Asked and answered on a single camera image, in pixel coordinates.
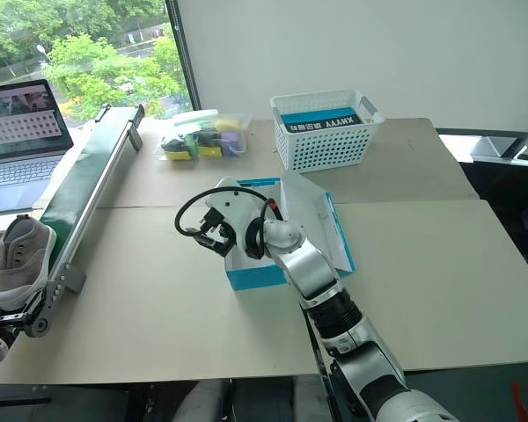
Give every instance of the laptop screen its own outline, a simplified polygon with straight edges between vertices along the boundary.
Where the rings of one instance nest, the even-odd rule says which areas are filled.
[[[0,86],[0,160],[71,146],[47,81]]]

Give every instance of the red object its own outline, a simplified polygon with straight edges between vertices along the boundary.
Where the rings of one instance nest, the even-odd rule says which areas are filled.
[[[520,385],[518,385],[518,382],[513,382],[510,385],[510,392],[514,399],[514,405],[517,408],[518,422],[528,422],[528,411],[524,407],[524,403],[522,403],[522,398],[520,397]]]

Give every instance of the white wall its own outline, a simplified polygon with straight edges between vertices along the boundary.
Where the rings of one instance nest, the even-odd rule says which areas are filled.
[[[357,87],[386,117],[528,130],[528,0],[182,0],[203,107]]]

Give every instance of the gray sneaker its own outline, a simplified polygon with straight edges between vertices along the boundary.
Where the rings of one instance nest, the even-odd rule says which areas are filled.
[[[0,309],[23,308],[47,284],[56,242],[50,227],[18,215],[0,239]]]

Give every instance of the laptop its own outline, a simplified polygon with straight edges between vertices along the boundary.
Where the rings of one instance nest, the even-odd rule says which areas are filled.
[[[72,145],[46,80],[0,86],[0,213],[31,208]]]

